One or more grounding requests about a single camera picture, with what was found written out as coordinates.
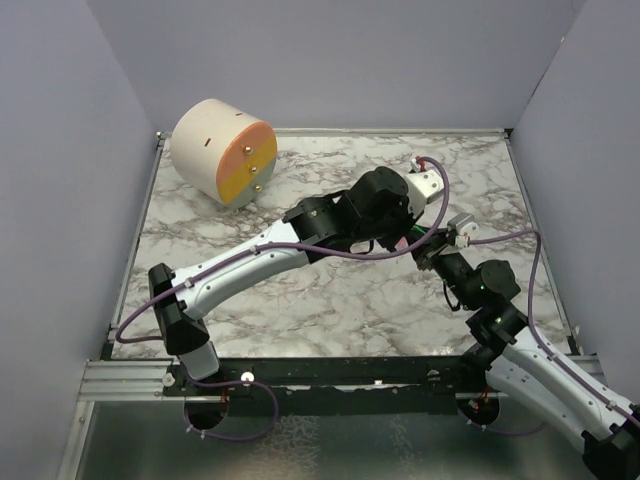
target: gray wall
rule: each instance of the gray wall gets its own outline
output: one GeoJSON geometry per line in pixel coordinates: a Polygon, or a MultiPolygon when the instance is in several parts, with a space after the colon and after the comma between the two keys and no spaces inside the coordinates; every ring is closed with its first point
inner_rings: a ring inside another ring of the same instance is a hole
{"type": "Polygon", "coordinates": [[[54,478],[154,134],[83,0],[0,6],[0,477],[54,478]]]}
{"type": "Polygon", "coordinates": [[[88,0],[149,118],[513,127],[584,0],[88,0]]]}
{"type": "Polygon", "coordinates": [[[640,2],[589,1],[513,145],[580,339],[640,401],[640,2]]]}

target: marble surface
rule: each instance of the marble surface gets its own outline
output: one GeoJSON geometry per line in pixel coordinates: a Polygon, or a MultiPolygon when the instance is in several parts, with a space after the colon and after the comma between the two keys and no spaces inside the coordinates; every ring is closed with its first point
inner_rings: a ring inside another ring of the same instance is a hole
{"type": "MultiPolygon", "coordinates": [[[[226,210],[187,185],[163,152],[123,314],[148,299],[147,270],[159,262],[190,266],[260,233],[298,200],[348,188],[378,165],[406,171],[407,159],[428,155],[441,161],[451,181],[445,217],[475,215],[482,237],[529,225],[524,200],[500,135],[343,136],[278,138],[279,159],[256,201],[226,210]]],[[[439,204],[420,220],[430,225],[439,204]]],[[[467,249],[472,265],[508,260],[523,292],[533,258],[533,238],[467,249]]],[[[526,311],[525,293],[514,303],[526,311]]],[[[473,344],[465,320],[451,312],[437,275],[420,272],[410,256],[381,262],[338,258],[286,272],[227,300],[207,316],[220,356],[383,356],[460,354],[473,344]]],[[[565,330],[542,264],[535,285],[534,317],[544,333],[567,351],[565,330]]],[[[127,336],[157,333],[152,312],[127,336]]],[[[116,358],[166,356],[161,342],[116,345],[116,358]]]]}

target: metal edge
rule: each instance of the metal edge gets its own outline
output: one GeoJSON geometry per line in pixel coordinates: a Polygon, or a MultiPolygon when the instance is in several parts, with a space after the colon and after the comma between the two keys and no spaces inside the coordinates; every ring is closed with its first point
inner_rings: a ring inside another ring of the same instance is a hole
{"type": "MultiPolygon", "coordinates": [[[[375,135],[380,137],[397,136],[397,135],[425,135],[425,136],[443,136],[443,135],[466,135],[466,136],[484,136],[484,135],[502,135],[502,128],[274,128],[276,134],[281,136],[366,136],[375,135]]],[[[163,138],[171,138],[171,132],[158,132],[163,138]]]]}
{"type": "MultiPolygon", "coordinates": [[[[535,215],[533,207],[531,206],[531,199],[529,198],[529,192],[527,191],[527,187],[522,180],[522,175],[520,174],[520,169],[518,168],[518,164],[515,159],[515,155],[513,153],[513,148],[511,147],[511,141],[508,136],[504,136],[504,142],[507,146],[507,151],[509,153],[509,159],[511,160],[511,165],[516,173],[516,179],[518,180],[518,185],[520,186],[520,190],[522,192],[522,197],[524,198],[524,205],[527,209],[527,213],[529,214],[529,219],[531,220],[531,225],[536,230],[540,230],[538,219],[535,215]]],[[[541,252],[542,264],[544,265],[545,271],[547,273],[547,278],[549,278],[549,285],[551,286],[551,292],[553,293],[553,298],[556,301],[556,306],[558,307],[558,313],[560,314],[560,321],[562,322],[562,326],[565,329],[565,332],[573,337],[574,341],[578,348],[582,348],[579,341],[578,336],[572,327],[569,319],[567,318],[567,314],[564,309],[564,304],[562,303],[562,299],[560,298],[560,293],[558,292],[558,288],[556,286],[556,282],[553,278],[553,272],[551,270],[551,266],[549,265],[549,258],[547,257],[546,248],[544,245],[544,236],[542,236],[542,252],[541,252]]]]}
{"type": "Polygon", "coordinates": [[[134,240],[131,243],[131,250],[129,251],[129,256],[127,258],[127,266],[126,266],[125,273],[120,286],[120,292],[118,293],[116,308],[113,312],[113,317],[111,318],[111,324],[110,324],[111,329],[117,328],[118,324],[120,323],[122,311],[124,310],[124,302],[125,302],[125,299],[127,298],[127,291],[129,290],[129,281],[131,279],[131,271],[133,270],[133,266],[136,261],[136,255],[138,253],[138,244],[140,242],[140,236],[142,235],[144,222],[147,218],[147,211],[149,210],[149,205],[151,204],[151,194],[153,192],[153,185],[155,184],[156,175],[158,173],[158,168],[160,166],[160,160],[162,159],[164,140],[168,138],[164,132],[157,132],[156,137],[158,138],[158,143],[156,144],[156,155],[154,157],[153,167],[151,169],[151,174],[149,176],[149,183],[147,184],[147,188],[145,191],[143,208],[140,211],[138,222],[136,223],[136,228],[134,231],[134,240]]]}
{"type": "MultiPolygon", "coordinates": [[[[166,360],[88,362],[78,394],[81,402],[183,402],[185,397],[162,395],[167,368],[176,362],[166,360]]],[[[189,397],[190,402],[218,402],[219,395],[189,397]]]]}
{"type": "Polygon", "coordinates": [[[58,469],[58,480],[71,480],[78,475],[78,468],[80,467],[82,453],[89,434],[94,406],[93,402],[78,402],[76,405],[71,430],[64,448],[60,468],[58,469]]]}

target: cable clip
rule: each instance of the cable clip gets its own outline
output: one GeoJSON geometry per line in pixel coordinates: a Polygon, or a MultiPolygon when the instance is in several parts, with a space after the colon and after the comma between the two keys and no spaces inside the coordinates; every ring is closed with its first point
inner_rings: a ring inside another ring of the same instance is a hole
{"type": "Polygon", "coordinates": [[[456,235],[455,245],[457,248],[467,248],[469,246],[469,237],[467,235],[456,235]]]}

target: white cylinder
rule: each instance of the white cylinder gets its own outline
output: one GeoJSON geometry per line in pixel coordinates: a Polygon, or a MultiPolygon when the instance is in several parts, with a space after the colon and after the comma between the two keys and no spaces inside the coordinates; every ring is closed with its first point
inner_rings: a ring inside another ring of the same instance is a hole
{"type": "Polygon", "coordinates": [[[180,176],[230,208],[262,190],[277,150],[268,123],[211,98],[185,113],[171,135],[171,160],[180,176]]]}

